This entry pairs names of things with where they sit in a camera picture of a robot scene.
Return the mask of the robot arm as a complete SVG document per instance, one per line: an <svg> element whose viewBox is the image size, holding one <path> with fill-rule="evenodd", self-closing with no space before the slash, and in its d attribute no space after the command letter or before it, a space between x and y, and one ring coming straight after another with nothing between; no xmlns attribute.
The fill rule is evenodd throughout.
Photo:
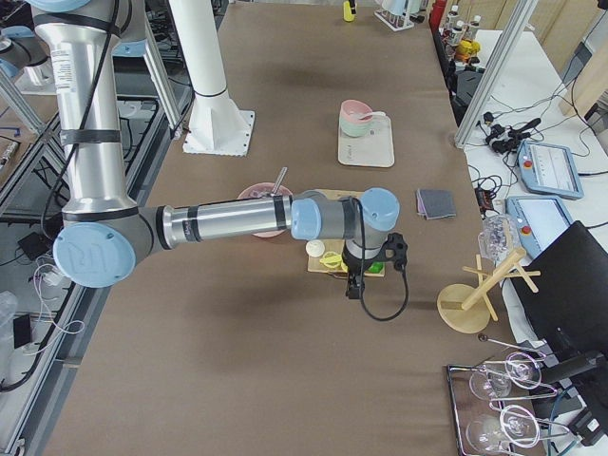
<svg viewBox="0 0 608 456"><path fill-rule="evenodd" d="M24 71L34 86L54 82L51 61L35 33L25 26L1 29L1 70L14 78Z"/></svg>
<svg viewBox="0 0 608 456"><path fill-rule="evenodd" d="M384 188L341 199L313 190L182 207L150 205L149 190L127 180L113 62L119 45L143 37L144 3L34 1L31 14L50 54L66 154L60 179L69 188L52 256L72 282L110 287L144 259L183 243L273 231L303 240L342 240L351 299L363 296L364 274L372 264L406 269L408 246L395 230L400 204Z"/></svg>

